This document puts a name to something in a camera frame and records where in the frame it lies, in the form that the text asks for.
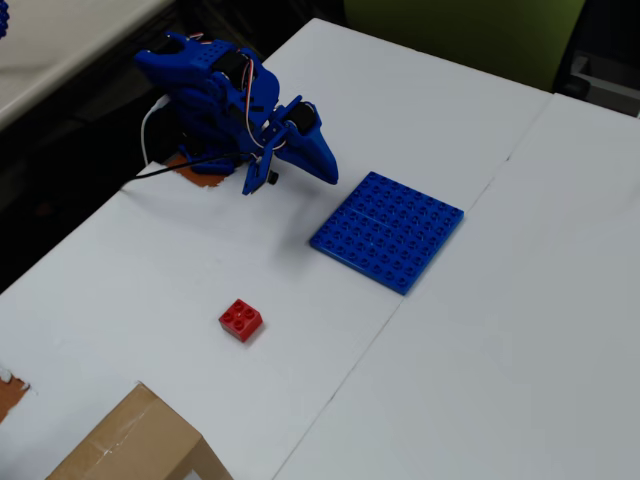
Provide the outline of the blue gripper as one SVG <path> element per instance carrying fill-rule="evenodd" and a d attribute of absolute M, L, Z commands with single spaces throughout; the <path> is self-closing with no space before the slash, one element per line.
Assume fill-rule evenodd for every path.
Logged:
<path fill-rule="evenodd" d="M 328 184 L 337 184 L 338 165 L 320 131 L 315 106 L 296 97 L 278 106 L 268 118 L 267 149 L 276 156 Z"/>

